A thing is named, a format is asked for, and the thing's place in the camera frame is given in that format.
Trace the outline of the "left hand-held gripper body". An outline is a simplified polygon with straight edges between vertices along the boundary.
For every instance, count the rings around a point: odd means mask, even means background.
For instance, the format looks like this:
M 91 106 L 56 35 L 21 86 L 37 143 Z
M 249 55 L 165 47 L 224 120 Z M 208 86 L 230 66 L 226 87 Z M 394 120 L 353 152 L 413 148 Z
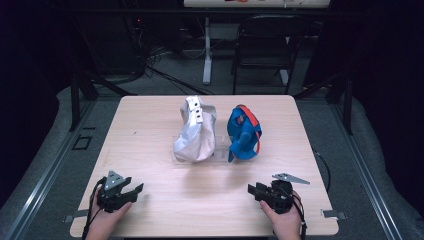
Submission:
M 118 192 L 118 185 L 125 178 L 115 171 L 110 170 L 106 177 L 102 179 L 101 189 L 97 199 L 97 204 L 106 212 L 112 213 L 119 210 L 127 202 L 136 202 L 137 200 L 127 200 L 128 192 Z

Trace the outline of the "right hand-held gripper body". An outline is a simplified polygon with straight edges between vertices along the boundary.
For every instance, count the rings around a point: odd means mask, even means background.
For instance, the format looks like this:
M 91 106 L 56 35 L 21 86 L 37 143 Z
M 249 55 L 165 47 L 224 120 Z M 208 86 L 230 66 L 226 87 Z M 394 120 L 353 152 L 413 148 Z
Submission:
M 268 205 L 278 214 L 288 212 L 293 205 L 293 183 L 310 184 L 309 181 L 288 173 L 274 174 L 273 178 L 266 192 L 270 195 Z

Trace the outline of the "blue and orange cap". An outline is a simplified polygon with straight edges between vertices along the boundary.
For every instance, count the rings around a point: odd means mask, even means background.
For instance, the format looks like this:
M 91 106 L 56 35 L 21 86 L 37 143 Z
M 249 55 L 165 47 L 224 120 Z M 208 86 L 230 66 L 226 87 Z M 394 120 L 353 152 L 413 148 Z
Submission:
M 228 161 L 250 160 L 260 152 L 261 125 L 251 110 L 242 104 L 237 105 L 227 123 L 227 133 L 231 140 Z

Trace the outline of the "white cap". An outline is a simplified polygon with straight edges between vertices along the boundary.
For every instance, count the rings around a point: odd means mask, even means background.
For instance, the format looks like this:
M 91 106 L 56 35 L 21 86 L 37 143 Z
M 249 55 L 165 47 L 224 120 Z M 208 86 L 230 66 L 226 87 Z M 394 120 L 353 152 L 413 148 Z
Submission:
M 188 96 L 180 107 L 183 126 L 173 143 L 173 153 L 180 162 L 200 162 L 214 154 L 217 111 L 200 96 Z

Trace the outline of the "person's left hand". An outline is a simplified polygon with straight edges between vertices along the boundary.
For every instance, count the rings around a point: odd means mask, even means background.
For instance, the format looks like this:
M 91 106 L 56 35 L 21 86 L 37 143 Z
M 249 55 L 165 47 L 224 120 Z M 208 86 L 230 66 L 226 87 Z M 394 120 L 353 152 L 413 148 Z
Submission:
M 108 213 L 95 204 L 92 207 L 92 219 L 89 221 L 88 233 L 85 240 L 109 240 L 116 225 L 132 207 L 132 203 L 124 204 L 119 210 Z

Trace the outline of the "person's right hand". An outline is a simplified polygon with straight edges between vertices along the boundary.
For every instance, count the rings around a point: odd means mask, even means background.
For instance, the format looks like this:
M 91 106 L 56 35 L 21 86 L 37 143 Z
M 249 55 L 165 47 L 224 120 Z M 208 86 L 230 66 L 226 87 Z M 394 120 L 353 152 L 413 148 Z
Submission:
M 259 204 L 270 220 L 278 240 L 301 240 L 302 220 L 295 205 L 288 212 L 277 214 L 265 201 L 260 201 Z

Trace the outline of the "black metal stand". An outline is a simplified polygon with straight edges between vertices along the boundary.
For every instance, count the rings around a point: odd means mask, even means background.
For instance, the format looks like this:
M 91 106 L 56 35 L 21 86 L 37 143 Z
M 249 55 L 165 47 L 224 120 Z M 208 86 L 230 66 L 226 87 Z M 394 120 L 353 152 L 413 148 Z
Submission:
M 338 104 L 341 97 L 343 100 L 342 124 L 346 132 L 352 135 L 351 120 L 352 120 L 352 103 L 353 103 L 353 80 L 348 73 L 337 73 L 321 82 L 313 84 L 306 90 L 302 90 L 294 95 L 296 100 L 303 99 L 312 93 L 318 91 L 324 86 L 331 85 L 329 92 L 326 95 L 326 101 L 329 104 Z
M 72 112 L 70 131 L 74 131 L 81 121 L 80 94 L 83 94 L 83 96 L 89 101 L 95 101 L 99 97 L 99 93 L 94 87 L 95 83 L 106 87 L 121 97 L 134 96 L 134 93 L 130 93 L 118 87 L 112 82 L 101 77 L 99 74 L 95 74 L 92 71 L 77 71 L 73 74 L 70 84 Z

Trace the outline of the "white desk leg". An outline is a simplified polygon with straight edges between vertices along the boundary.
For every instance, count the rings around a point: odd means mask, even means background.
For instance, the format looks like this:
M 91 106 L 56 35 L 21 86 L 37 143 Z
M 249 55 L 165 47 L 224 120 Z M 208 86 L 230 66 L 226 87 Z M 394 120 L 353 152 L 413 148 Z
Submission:
M 203 84 L 209 85 L 211 83 L 211 72 L 212 72 L 212 56 L 211 56 L 211 38 L 210 38 L 210 22 L 209 19 L 205 19 L 205 60 L 203 69 Z

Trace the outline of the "black folding chair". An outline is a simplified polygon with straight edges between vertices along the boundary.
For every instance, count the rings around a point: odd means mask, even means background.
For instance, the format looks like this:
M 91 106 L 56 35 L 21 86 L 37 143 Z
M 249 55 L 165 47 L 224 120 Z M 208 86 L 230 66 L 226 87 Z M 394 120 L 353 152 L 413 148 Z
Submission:
M 298 15 L 260 14 L 245 19 L 237 29 L 232 93 L 236 93 L 239 69 L 286 70 L 288 93 L 308 28 L 308 21 Z

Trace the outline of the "grey metal table bracket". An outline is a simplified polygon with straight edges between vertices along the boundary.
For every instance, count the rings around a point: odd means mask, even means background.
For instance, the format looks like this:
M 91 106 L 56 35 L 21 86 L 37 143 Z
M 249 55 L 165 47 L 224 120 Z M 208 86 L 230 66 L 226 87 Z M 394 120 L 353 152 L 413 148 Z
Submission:
M 336 220 L 347 219 L 347 215 L 344 212 L 338 212 L 336 210 L 323 210 L 322 215 L 325 218 L 333 218 L 333 219 L 336 219 Z

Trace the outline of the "aluminium floor rail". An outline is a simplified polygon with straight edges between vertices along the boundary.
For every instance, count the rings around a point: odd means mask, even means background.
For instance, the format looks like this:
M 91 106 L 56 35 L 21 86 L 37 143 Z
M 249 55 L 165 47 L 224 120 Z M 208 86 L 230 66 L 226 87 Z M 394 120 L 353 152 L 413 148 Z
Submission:
M 335 121 L 338 125 L 338 128 L 340 129 L 343 138 L 349 146 L 349 149 L 353 156 L 353 164 L 355 166 L 356 172 L 359 176 L 364 190 L 367 193 L 368 199 L 374 209 L 374 212 L 380 222 L 380 225 L 386 235 L 387 240 L 404 240 L 386 204 L 386 201 L 384 200 L 375 183 L 375 180 L 365 162 L 363 154 L 361 153 L 354 136 L 348 133 L 343 124 L 341 110 L 337 105 L 333 104 L 329 105 L 329 109 L 335 117 Z
M 53 129 L 17 189 L 0 209 L 0 240 L 79 240 L 70 234 L 102 143 L 96 122 L 101 104 L 87 102 L 73 131 L 68 110 L 59 111 Z

